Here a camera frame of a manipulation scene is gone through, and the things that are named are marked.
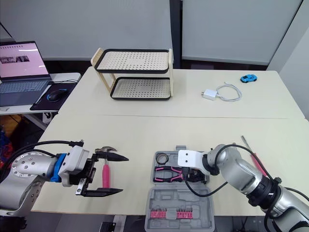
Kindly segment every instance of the white cable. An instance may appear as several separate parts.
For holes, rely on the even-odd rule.
[[[242,93],[241,91],[235,86],[235,85],[232,85],[232,84],[228,84],[227,82],[224,82],[225,85],[222,85],[222,86],[219,86],[217,87],[217,96],[221,98],[221,100],[223,101],[226,101],[226,102],[236,102],[236,101],[239,101],[242,97]],[[225,97],[222,97],[220,94],[219,94],[219,89],[223,88],[223,87],[231,87],[233,88],[234,90],[236,90],[237,94],[238,94],[238,97],[237,98],[233,98],[233,99],[227,99]]]

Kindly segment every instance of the laptop screen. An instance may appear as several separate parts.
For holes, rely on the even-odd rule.
[[[47,76],[48,71],[35,42],[0,45],[2,81]]]

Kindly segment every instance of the black mouse pad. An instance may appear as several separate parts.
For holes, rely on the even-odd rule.
[[[75,86],[76,84],[73,83],[59,83],[51,85],[46,93],[44,93],[44,95],[39,99],[39,101],[31,106],[30,110],[59,110]],[[59,89],[67,89],[68,92],[62,99],[58,100],[57,102],[49,101],[47,99],[47,95]]]

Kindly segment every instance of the white charger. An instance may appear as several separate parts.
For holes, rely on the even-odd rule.
[[[217,91],[212,89],[206,89],[204,92],[202,92],[202,97],[207,98],[209,100],[214,100],[217,96]]]
[[[216,96],[220,97],[221,100],[226,101],[226,102],[230,102],[230,101],[231,102],[236,102],[236,101],[239,101],[241,99],[241,97],[242,97],[241,91],[235,85],[228,84],[227,82],[224,82],[224,84],[225,85],[217,87],[216,90],[206,89],[204,92],[202,92],[202,97],[206,98],[206,99],[209,99],[209,100],[212,100],[212,101],[215,100]],[[219,91],[219,89],[221,89],[223,87],[231,87],[231,88],[233,88],[234,90],[236,90],[238,97],[237,98],[233,98],[233,99],[227,99],[227,98],[221,96],[218,91]]]

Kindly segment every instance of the white table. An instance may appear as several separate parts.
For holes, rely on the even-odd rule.
[[[75,196],[76,186],[64,188],[61,184],[45,183],[33,210],[82,214],[145,214],[148,192],[153,186],[151,170],[158,150],[174,150],[186,145],[192,150],[209,150],[218,144],[241,144],[244,135],[273,177],[279,176],[283,185],[309,195],[309,123],[304,119],[261,118],[198,118],[153,116],[103,116],[94,114],[59,114],[47,127],[41,141],[84,139],[84,148],[109,145],[130,161],[110,162],[111,186],[123,192],[105,198]],[[42,146],[49,152],[67,152],[66,145]],[[252,163],[250,156],[240,151]],[[96,163],[97,173],[91,189],[101,186],[103,161]],[[211,177],[210,188],[224,182]],[[225,186],[214,194],[214,214],[263,215],[259,207],[252,207],[248,199]]]
[[[96,114],[128,116],[229,117],[229,118],[300,118],[304,115],[276,71],[174,70],[174,96],[167,101],[113,100],[93,67],[70,94],[60,114]],[[258,76],[244,84],[240,77]],[[236,85],[242,99],[225,102],[201,97],[201,91],[216,89],[224,81]],[[220,90],[234,97],[230,88]]]
[[[81,78],[81,75],[77,72],[74,72],[74,73],[73,72],[71,72],[71,73],[54,73],[54,74],[50,74],[50,76],[51,76],[52,80],[55,81],[55,82],[56,81],[66,81],[66,80],[79,81],[79,79]],[[33,122],[38,127],[40,127],[41,129],[43,129],[43,130],[46,129],[46,125],[31,114],[57,112],[57,110],[30,110],[31,106],[32,106],[32,104],[31,105],[16,105],[16,106],[0,107],[0,115],[19,115],[19,114],[22,114],[27,119],[29,119],[31,122]]]

